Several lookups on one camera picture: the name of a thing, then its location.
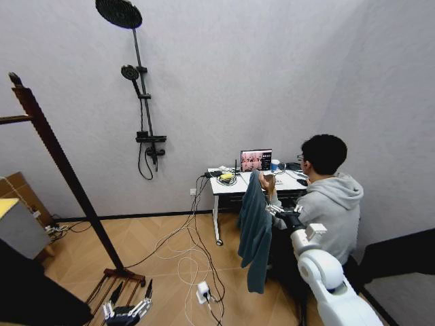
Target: wooden floor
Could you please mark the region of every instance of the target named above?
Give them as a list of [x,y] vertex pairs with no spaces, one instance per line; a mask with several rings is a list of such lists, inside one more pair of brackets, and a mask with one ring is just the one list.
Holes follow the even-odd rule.
[[[236,219],[237,216],[234,214],[220,215],[220,232],[224,245],[219,247],[215,244],[211,215],[197,216],[199,233],[211,253],[214,266],[226,289],[222,324],[224,326],[297,325],[294,300],[283,291],[279,283],[268,280],[262,295],[248,292],[247,268],[240,267],[241,258],[237,255],[239,230],[236,227]],[[159,239],[181,226],[185,220],[186,216],[146,217],[107,220],[103,221],[103,225],[123,264],[128,266],[151,253]],[[78,225],[76,229],[85,228],[86,224]],[[180,279],[183,278],[187,283],[198,283],[206,278],[212,294],[217,295],[211,272],[207,274],[209,268],[205,256],[198,251],[183,253],[183,250],[193,245],[187,230],[174,235],[167,244],[171,249],[179,252],[171,251],[164,244],[158,250],[158,254],[162,257],[176,255],[179,257],[161,259],[157,255],[152,255],[142,264],[130,269],[137,274],[146,275],[147,283],[153,278],[154,305],[144,318],[143,324],[216,325],[207,305],[198,304],[195,296],[196,286],[193,286],[192,291],[189,292],[190,286]],[[47,258],[43,263],[46,275],[81,300],[86,300],[90,295],[102,277],[103,270],[114,267],[92,228],[79,234],[69,232],[64,238],[55,242],[53,248],[55,257]],[[184,257],[191,257],[198,262],[198,274],[195,280],[193,278],[196,274],[196,264]],[[100,301],[108,284],[109,282],[106,282],[102,286],[91,307]],[[138,289],[132,304],[143,298],[145,289]],[[126,303],[127,292],[124,290],[124,295],[121,296],[118,304]],[[192,324],[185,316],[185,303],[187,317]],[[215,315],[219,316],[218,305],[213,303],[212,308]],[[308,313],[310,326],[322,325],[313,297],[309,302]],[[102,313],[98,311],[91,325],[101,325],[101,323]]]

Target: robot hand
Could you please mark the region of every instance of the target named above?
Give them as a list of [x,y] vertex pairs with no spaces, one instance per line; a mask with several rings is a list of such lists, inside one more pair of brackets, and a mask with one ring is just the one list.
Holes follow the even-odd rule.
[[152,301],[152,280],[150,281],[145,299],[141,300],[136,306],[120,306],[113,308],[120,296],[122,283],[115,289],[110,296],[110,300],[103,304],[103,314],[107,326],[133,326],[136,325],[151,308]]

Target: man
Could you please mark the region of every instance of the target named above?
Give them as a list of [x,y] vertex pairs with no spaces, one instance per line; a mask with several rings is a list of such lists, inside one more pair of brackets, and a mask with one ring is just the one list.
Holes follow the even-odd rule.
[[[318,134],[302,145],[301,169],[308,175],[307,194],[298,204],[302,206],[299,220],[308,225],[322,223],[328,230],[321,238],[324,250],[335,256],[342,265],[355,249],[362,186],[350,175],[336,173],[346,160],[347,146],[336,136]],[[263,187],[267,181],[259,176]],[[271,202],[276,202],[276,195]],[[307,284],[300,277],[290,235],[283,220],[273,217],[271,243],[271,276],[277,277],[300,303],[300,325],[307,315]]]
[[[362,186],[350,175],[336,173],[346,160],[347,146],[336,136],[318,134],[302,145],[300,167],[308,175],[307,194],[298,204],[302,206],[299,220],[308,225],[322,223],[328,230],[321,238],[324,250],[335,256],[342,265],[355,249],[360,220]],[[286,229],[281,219],[273,225]]]

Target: yellow object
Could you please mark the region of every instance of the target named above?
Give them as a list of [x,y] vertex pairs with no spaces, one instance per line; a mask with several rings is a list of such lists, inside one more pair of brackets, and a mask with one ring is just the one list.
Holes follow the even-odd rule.
[[6,215],[6,213],[15,206],[18,202],[18,198],[5,198],[0,199],[0,219]]
[[221,180],[228,180],[231,179],[234,175],[232,173],[225,173],[224,175],[220,176]]

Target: shower head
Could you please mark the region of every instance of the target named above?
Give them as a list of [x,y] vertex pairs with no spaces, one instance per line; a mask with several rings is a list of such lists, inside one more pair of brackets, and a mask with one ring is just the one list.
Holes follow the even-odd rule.
[[128,80],[131,80],[133,83],[133,86],[135,87],[135,92],[137,97],[140,98],[141,92],[139,90],[139,87],[137,85],[136,79],[139,78],[139,72],[134,68],[132,65],[125,65],[121,67],[121,74],[127,78]]
[[142,24],[141,12],[127,0],[96,0],[95,7],[112,24],[135,29]]
[[139,72],[132,65],[125,65],[121,67],[121,74],[128,80],[136,80],[139,78]]

